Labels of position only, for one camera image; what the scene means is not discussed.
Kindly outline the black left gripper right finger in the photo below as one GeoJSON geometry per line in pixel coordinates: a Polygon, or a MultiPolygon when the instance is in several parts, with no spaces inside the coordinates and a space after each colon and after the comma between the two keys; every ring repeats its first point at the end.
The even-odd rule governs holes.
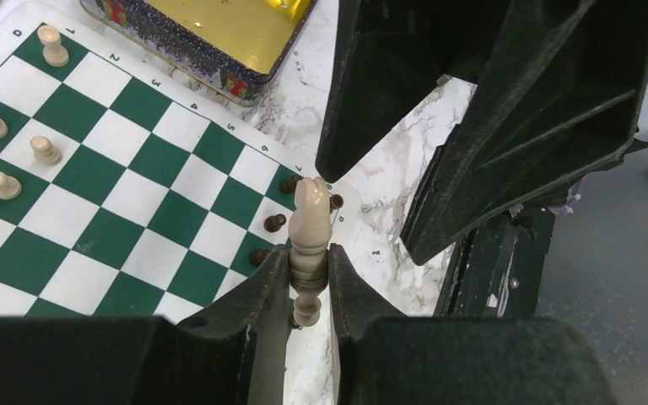
{"type": "Polygon", "coordinates": [[[596,355],[550,318],[406,316],[328,252],[339,404],[613,404],[596,355]]]}

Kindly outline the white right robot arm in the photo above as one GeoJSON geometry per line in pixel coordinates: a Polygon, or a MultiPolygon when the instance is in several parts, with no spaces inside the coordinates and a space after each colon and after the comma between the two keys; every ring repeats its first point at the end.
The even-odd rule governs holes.
{"type": "Polygon", "coordinates": [[[400,234],[424,264],[648,144],[648,1],[342,1],[316,169],[337,181],[449,76],[475,85],[400,234]]]}

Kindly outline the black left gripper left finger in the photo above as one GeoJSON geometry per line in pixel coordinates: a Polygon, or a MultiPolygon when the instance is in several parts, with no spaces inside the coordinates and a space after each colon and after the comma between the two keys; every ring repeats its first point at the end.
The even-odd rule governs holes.
{"type": "Polygon", "coordinates": [[[211,305],[161,316],[0,317],[0,404],[280,404],[289,253],[211,305]]]}

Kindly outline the light wooden knight piece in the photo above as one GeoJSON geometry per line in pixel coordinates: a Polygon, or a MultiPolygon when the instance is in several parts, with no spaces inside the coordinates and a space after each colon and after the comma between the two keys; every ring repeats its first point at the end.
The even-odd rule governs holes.
{"type": "Polygon", "coordinates": [[[293,318],[300,327],[312,327],[320,318],[319,294],[328,284],[332,223],[326,182],[320,176],[303,178],[296,185],[294,204],[288,228],[290,283],[298,294],[293,318]]]}

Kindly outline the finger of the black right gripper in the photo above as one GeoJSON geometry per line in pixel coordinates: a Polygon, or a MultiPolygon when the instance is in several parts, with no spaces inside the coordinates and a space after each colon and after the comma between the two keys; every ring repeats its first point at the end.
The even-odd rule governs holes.
{"type": "Polygon", "coordinates": [[[341,1],[316,170],[338,181],[442,78],[478,84],[509,1],[341,1]]]}
{"type": "Polygon", "coordinates": [[[648,80],[648,1],[512,1],[400,234],[421,265],[516,204],[617,160],[648,80]]]}

